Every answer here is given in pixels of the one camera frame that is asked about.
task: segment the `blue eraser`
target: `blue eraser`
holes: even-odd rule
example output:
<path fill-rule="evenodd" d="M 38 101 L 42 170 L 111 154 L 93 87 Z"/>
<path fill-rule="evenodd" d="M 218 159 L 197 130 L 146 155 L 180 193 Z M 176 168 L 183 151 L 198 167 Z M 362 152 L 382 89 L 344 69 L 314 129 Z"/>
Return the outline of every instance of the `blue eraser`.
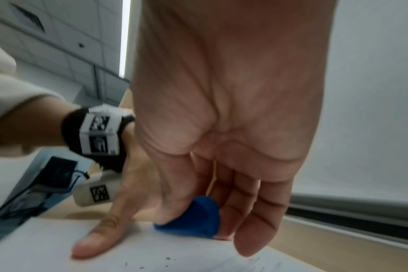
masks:
<path fill-rule="evenodd" d="M 186 212 L 165 224 L 154 225 L 164 233 L 212 238 L 219 230 L 219 207 L 213 199 L 200 196 L 194 198 Z"/>

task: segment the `white device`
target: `white device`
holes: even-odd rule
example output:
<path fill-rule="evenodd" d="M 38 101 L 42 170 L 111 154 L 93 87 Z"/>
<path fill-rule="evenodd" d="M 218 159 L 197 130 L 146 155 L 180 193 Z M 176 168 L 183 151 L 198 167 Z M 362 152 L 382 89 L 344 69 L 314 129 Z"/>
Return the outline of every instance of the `white device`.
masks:
<path fill-rule="evenodd" d="M 111 170 L 92 176 L 73 189 L 75 203 L 80 207 L 112 202 L 119 191 L 122 174 Z"/>

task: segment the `sleeve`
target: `sleeve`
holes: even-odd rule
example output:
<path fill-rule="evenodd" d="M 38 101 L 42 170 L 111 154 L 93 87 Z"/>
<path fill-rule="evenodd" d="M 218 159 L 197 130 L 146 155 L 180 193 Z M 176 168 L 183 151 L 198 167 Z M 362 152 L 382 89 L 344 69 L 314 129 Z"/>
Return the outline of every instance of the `sleeve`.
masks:
<path fill-rule="evenodd" d="M 0 48 L 0 120 L 15 108 L 42 96 L 57 96 L 56 92 L 15 77 L 16 62 Z M 35 148 L 20 145 L 0 145 L 0 156 L 21 156 Z"/>

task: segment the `white paper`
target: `white paper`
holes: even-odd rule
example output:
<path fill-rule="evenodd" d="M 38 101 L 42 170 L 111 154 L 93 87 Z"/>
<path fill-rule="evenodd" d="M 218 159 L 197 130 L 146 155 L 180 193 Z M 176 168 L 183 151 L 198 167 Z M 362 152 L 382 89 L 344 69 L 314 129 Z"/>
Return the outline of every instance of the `white paper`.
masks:
<path fill-rule="evenodd" d="M 317 272 L 266 248 L 242 258 L 232 242 L 160 233 L 149 223 L 130 229 L 107 253 L 73 260 L 73 244 L 97 221 L 31 219 L 0 243 L 0 271 L 14 272 Z"/>

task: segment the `wooden table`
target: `wooden table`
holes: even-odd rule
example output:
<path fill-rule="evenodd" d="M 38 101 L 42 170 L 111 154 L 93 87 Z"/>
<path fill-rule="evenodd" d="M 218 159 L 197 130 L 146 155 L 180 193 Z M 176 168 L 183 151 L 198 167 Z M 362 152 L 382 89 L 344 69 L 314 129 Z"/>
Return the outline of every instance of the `wooden table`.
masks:
<path fill-rule="evenodd" d="M 132 108 L 132 93 L 123 96 L 121 107 Z M 99 171 L 93 165 L 89 173 Z M 78 207 L 72 197 L 62 201 L 43 218 L 101 219 L 111 204 Z M 137 220 L 151 221 L 153 211 L 143 211 Z M 327 272 L 408 272 L 408 249 L 402 249 L 337 229 L 286 217 L 270 247 Z"/>

